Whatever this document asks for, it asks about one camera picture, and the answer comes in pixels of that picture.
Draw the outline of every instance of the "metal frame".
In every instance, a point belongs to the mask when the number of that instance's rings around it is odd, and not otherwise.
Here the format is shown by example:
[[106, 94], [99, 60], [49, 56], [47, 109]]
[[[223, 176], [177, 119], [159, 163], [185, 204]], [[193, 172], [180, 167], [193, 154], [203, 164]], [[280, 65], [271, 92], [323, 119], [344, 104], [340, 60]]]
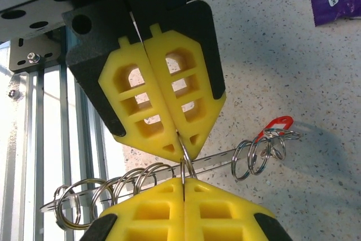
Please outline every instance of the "metal frame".
[[[76, 44], [71, 34], [68, 46]], [[68, 70], [65, 64], [55, 69], [45, 69], [28, 75], [10, 77], [11, 72], [5, 70], [10, 84], [7, 90], [15, 90], [15, 97], [3, 97], [12, 110], [12, 128], [7, 142], [5, 159], [5, 175], [3, 200], [0, 211], [0, 240], [44, 240], [44, 213], [40, 207], [44, 205], [44, 76], [48, 72], [57, 71], [59, 77], [60, 96], [57, 99], [61, 119], [61, 168], [64, 184], [72, 183], [71, 143], [69, 126], [77, 122], [79, 139], [79, 169], [81, 176], [89, 178], [90, 174], [107, 178], [106, 158], [103, 143], [103, 124], [87, 97], [74, 81], [76, 95], [77, 121], [69, 120], [68, 102]], [[73, 212], [65, 211], [68, 219]], [[66, 241], [74, 241], [74, 232], [64, 233]]]

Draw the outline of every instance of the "yellow gripper pad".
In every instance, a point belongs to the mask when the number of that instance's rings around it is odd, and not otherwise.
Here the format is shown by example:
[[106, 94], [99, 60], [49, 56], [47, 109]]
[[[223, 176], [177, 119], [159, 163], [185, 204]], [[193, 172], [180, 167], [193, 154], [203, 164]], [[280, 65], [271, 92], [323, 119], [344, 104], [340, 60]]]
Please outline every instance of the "yellow gripper pad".
[[[143, 43], [120, 38], [120, 49], [110, 53], [100, 74], [99, 85], [126, 130], [124, 137], [114, 138], [178, 163], [183, 157], [181, 140], [193, 160], [226, 95], [213, 98], [198, 42], [174, 30], [163, 33], [157, 24], [151, 32], [153, 37]], [[175, 61], [175, 71], [167, 59]], [[134, 71], [141, 80], [134, 82]]]
[[106, 209], [83, 236], [97, 241], [292, 241], [275, 216], [229, 192], [170, 179]]

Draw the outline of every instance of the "metal rod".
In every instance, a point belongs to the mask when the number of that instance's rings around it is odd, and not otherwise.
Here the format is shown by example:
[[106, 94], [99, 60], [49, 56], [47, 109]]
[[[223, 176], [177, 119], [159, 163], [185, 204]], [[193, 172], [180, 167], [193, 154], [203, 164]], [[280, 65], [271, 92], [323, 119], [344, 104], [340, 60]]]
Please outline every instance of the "metal rod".
[[79, 84], [75, 85], [80, 176], [82, 179], [94, 178], [93, 155], [91, 153], [91, 140], [87, 97]]
[[[196, 170], [196, 174], [201, 174], [201, 173], [206, 173], [209, 172], [211, 170], [215, 170], [218, 168], [221, 168], [223, 166], [227, 166], [231, 164], [231, 159], [232, 156], [235, 152], [235, 149], [231, 149], [225, 152], [220, 152], [218, 154], [214, 154], [214, 155], [210, 155], [207, 157], [203, 157], [203, 158], [199, 158], [196, 159], [192, 162], [194, 169]], [[244, 159], [246, 158], [246, 153], [241, 154], [238, 158], [238, 160]], [[179, 176], [181, 174], [181, 168], [180, 165], [176, 165], [172, 167], [174, 170], [174, 173], [176, 176]], [[171, 170], [166, 168], [166, 169], [161, 169], [155, 172], [156, 178], [158, 181], [163, 181], [166, 180], [168, 178], [171, 178]], [[150, 185], [154, 183], [154, 179], [152, 176], [149, 176], [145, 181], [144, 181], [144, 186], [146, 185]], [[74, 201], [72, 200], [73, 197], [75, 195], [79, 196], [79, 200], [80, 200], [80, 204], [82, 206], [90, 206], [90, 200], [91, 197], [93, 196], [94, 192], [96, 191], [96, 189], [88, 189], [86, 191], [82, 191], [73, 195], [69, 195], [67, 197], [64, 198], [63, 200], [63, 209], [67, 209], [67, 208], [74, 208]], [[123, 196], [129, 196], [132, 195], [133, 192], [131, 193], [126, 193], [125, 195], [121, 195], [121, 197]], [[101, 199], [101, 202], [104, 203], [109, 203], [110, 199]], [[54, 209], [54, 207], [57, 205], [58, 201], [52, 201], [46, 205], [43, 206], [43, 208], [41, 209], [42, 212], [49, 212], [51, 210]]]
[[27, 150], [28, 149], [28, 142], [30, 136], [28, 136], [28, 130], [32, 127], [32, 113], [33, 113], [33, 89], [34, 89], [34, 80], [33, 74], [30, 73], [26, 76], [27, 83], [26, 83], [26, 91], [25, 91], [25, 121], [23, 127], [23, 144], [22, 144], [22, 153], [23, 153], [23, 160], [22, 160], [22, 172], [21, 172], [21, 185], [20, 185], [20, 208], [19, 213], [21, 217], [19, 218], [19, 231], [18, 231], [18, 240], [24, 240], [24, 222], [25, 222], [25, 193], [26, 193], [26, 174], [27, 174]]
[[[61, 156], [63, 159], [63, 184], [71, 185], [71, 155], [69, 141], [68, 77], [65, 63], [59, 65], [60, 74], [60, 118], [61, 118]], [[65, 217], [73, 221], [72, 210], [65, 210]], [[74, 232], [65, 231], [65, 240], [74, 241]]]
[[25, 193], [24, 198], [28, 199], [24, 201], [24, 223], [22, 225], [24, 232], [27, 233], [26, 240], [34, 239], [34, 178], [35, 178], [35, 153], [34, 153], [34, 142], [35, 135], [33, 131], [35, 130], [34, 118], [36, 116], [35, 103], [36, 99], [34, 98], [34, 79], [36, 73], [32, 72], [28, 77], [28, 84], [26, 90], [26, 100], [28, 103], [28, 117], [27, 117], [27, 127], [25, 129], [26, 141], [25, 151], [27, 153], [26, 157], [26, 166], [25, 166]]
[[104, 141], [103, 141], [103, 128], [102, 121], [100, 120], [100, 116], [98, 112], [95, 110], [93, 105], [88, 101], [89, 108], [89, 123], [90, 123], [90, 134], [91, 137], [95, 139], [95, 150], [98, 156], [99, 162], [99, 178], [107, 180], [108, 172], [107, 172], [107, 159], [105, 157], [104, 152]]
[[35, 205], [34, 240], [44, 239], [44, 214], [39, 211], [44, 202], [44, 70], [37, 72], [35, 126]]

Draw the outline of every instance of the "metal wire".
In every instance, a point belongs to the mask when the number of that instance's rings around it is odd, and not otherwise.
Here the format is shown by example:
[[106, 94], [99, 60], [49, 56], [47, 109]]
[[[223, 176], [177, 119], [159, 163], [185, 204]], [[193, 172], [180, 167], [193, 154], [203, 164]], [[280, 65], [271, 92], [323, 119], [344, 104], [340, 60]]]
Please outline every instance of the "metal wire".
[[[296, 140], [300, 138], [300, 133], [280, 129], [280, 128], [269, 128], [263, 131], [264, 136], [262, 138], [255, 137], [252, 141], [242, 141], [238, 144], [231, 161], [231, 173], [237, 181], [243, 181], [247, 177], [252, 175], [260, 175], [270, 159], [274, 157], [279, 160], [284, 160], [286, 157], [285, 140]], [[266, 147], [257, 155], [257, 150], [262, 144], [266, 144]], [[237, 175], [237, 162], [239, 161], [240, 154], [247, 152], [247, 171], [239, 177]], [[256, 162], [258, 157], [263, 157], [262, 165], [257, 168]]]
[[[254, 138], [252, 141], [242, 141], [239, 143], [237, 148], [234, 150], [232, 159], [230, 163], [225, 165], [231, 164], [231, 172], [233, 177], [237, 181], [245, 180], [247, 177], [252, 175], [259, 175], [261, 174], [266, 165], [269, 161], [270, 157], [274, 157], [279, 160], [284, 160], [286, 157], [286, 148], [285, 148], [285, 141], [286, 140], [296, 140], [300, 138], [300, 134], [290, 130], [278, 129], [278, 128], [270, 128], [265, 129], [263, 131], [264, 136], [262, 138]], [[196, 170], [193, 167], [193, 163], [186, 151], [184, 149], [184, 159], [180, 162], [180, 176], [182, 178], [182, 185], [183, 185], [183, 197], [184, 197], [184, 185], [186, 181], [186, 167], [188, 169], [189, 176], [191, 178], [197, 178]], [[247, 152], [247, 171], [239, 177], [237, 175], [236, 166], [240, 160], [240, 155], [244, 151]], [[263, 159], [261, 166], [257, 167], [256, 163], [257, 160], [261, 157]], [[133, 195], [140, 193], [142, 191], [144, 182], [148, 177], [153, 177], [154, 183], [153, 185], [156, 186], [158, 184], [158, 179], [156, 173], [160, 171], [160, 169], [168, 169], [171, 172], [171, 177], [176, 177], [174, 169], [176, 167], [170, 166], [164, 163], [154, 163], [146, 168], [135, 168], [128, 171], [121, 177], [116, 177], [110, 179], [108, 181], [96, 178], [89, 178], [81, 180], [71, 186], [60, 186], [54, 194], [54, 202], [56, 197], [59, 195], [61, 190], [64, 190], [64, 193], [60, 196], [58, 200], [58, 204], [54, 209], [55, 216], [56, 216], [56, 223], [61, 227], [63, 230], [72, 229], [72, 230], [86, 230], [89, 224], [80, 224], [81, 218], [81, 204], [77, 194], [74, 193], [73, 189], [77, 186], [86, 184], [86, 183], [93, 183], [99, 184], [100, 186], [96, 188], [93, 196], [91, 197], [90, 202], [90, 219], [96, 219], [96, 204], [99, 201], [99, 198], [105, 191], [109, 194], [108, 199], [110, 199], [110, 205], [115, 205], [118, 203], [118, 200], [121, 196], [121, 191], [124, 189], [127, 183], [133, 184]], [[76, 219], [75, 222], [69, 221], [62, 212], [62, 205], [65, 197], [69, 194], [74, 195], [74, 204], [76, 208]]]

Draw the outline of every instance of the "speckled floor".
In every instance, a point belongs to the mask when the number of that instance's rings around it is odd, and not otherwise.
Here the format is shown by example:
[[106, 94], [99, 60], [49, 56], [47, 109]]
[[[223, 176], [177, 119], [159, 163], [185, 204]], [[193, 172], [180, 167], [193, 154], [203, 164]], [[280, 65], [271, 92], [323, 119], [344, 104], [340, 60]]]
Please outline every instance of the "speckled floor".
[[[273, 211], [294, 240], [359, 240], [361, 20], [315, 28], [310, 0], [205, 1], [227, 102], [200, 156], [234, 148], [282, 115], [303, 137], [260, 176], [236, 183], [221, 168], [200, 179]], [[127, 169], [156, 161], [124, 150]]]

